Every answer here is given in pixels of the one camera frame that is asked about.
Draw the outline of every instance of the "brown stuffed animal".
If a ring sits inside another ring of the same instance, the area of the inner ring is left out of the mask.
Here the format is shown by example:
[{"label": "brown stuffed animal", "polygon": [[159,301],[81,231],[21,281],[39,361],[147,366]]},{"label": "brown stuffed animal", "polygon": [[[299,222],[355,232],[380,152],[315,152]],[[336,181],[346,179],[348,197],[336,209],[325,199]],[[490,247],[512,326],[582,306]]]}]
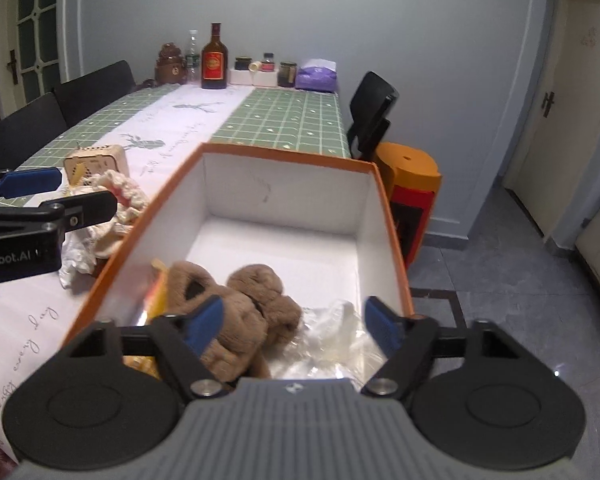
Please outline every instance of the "brown stuffed animal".
[{"label": "brown stuffed animal", "polygon": [[282,295],[282,280],[266,265],[249,265],[236,270],[226,282],[247,295],[267,322],[267,345],[285,345],[298,330],[302,310]]},{"label": "brown stuffed animal", "polygon": [[270,377],[260,356],[267,323],[247,296],[216,284],[205,269],[191,262],[176,262],[171,266],[167,289],[166,314],[188,314],[214,294],[222,298],[222,329],[200,357],[219,381],[231,382],[248,369],[251,376]]}]

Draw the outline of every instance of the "brown liquor bottle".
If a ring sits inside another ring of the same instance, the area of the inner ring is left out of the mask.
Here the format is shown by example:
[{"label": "brown liquor bottle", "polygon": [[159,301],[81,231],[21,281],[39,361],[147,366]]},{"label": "brown liquor bottle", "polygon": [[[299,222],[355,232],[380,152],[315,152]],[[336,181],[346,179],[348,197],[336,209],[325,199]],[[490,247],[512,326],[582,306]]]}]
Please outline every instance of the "brown liquor bottle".
[{"label": "brown liquor bottle", "polygon": [[229,53],[220,41],[220,23],[211,24],[211,41],[202,49],[202,88],[226,88]]}]

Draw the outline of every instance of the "dining table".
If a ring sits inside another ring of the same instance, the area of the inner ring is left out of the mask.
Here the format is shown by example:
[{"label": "dining table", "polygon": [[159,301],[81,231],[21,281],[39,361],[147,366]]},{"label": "dining table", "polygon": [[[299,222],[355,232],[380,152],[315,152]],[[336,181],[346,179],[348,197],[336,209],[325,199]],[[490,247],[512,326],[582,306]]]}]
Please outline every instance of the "dining table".
[{"label": "dining table", "polygon": [[[336,94],[164,85],[116,100],[69,128],[18,169],[62,169],[64,158],[78,148],[119,144],[130,177],[150,199],[202,142],[349,156]],[[68,185],[62,173],[61,188]],[[37,206],[57,196],[51,192],[0,199],[0,206]],[[0,283],[0,419],[16,387],[58,351],[93,283],[92,276],[82,274],[71,287],[62,288],[57,272]],[[0,447],[14,458],[1,420]]]}]

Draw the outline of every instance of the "black chair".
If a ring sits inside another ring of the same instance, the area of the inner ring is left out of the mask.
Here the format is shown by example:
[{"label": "black chair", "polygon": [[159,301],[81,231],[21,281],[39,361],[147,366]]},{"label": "black chair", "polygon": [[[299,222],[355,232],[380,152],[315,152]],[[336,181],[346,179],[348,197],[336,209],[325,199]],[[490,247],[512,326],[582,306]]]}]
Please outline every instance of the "black chair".
[{"label": "black chair", "polygon": [[391,123],[386,115],[398,99],[397,90],[374,72],[367,72],[349,104],[353,124],[347,132],[353,158],[371,160]]},{"label": "black chair", "polygon": [[15,170],[66,130],[51,92],[5,117],[0,121],[0,170]]},{"label": "black chair", "polygon": [[62,83],[53,89],[69,128],[134,90],[134,76],[126,61]]}]

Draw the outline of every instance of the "green checkered tablecloth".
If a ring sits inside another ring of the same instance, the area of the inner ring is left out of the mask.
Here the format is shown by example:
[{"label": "green checkered tablecloth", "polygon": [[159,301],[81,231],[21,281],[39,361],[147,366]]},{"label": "green checkered tablecloth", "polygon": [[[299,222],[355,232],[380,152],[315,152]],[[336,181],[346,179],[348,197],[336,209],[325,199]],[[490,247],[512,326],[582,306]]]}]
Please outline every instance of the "green checkered tablecloth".
[{"label": "green checkered tablecloth", "polygon": [[280,88],[254,89],[211,142],[349,156],[336,95]]},{"label": "green checkered tablecloth", "polygon": [[[105,134],[176,88],[179,85],[147,88],[118,99],[69,128],[18,169],[31,170],[50,166],[61,168],[64,158],[72,151],[96,143]],[[318,92],[280,88],[253,89],[210,141],[349,156],[338,97]],[[23,206],[30,198],[0,198],[0,206]]]}]

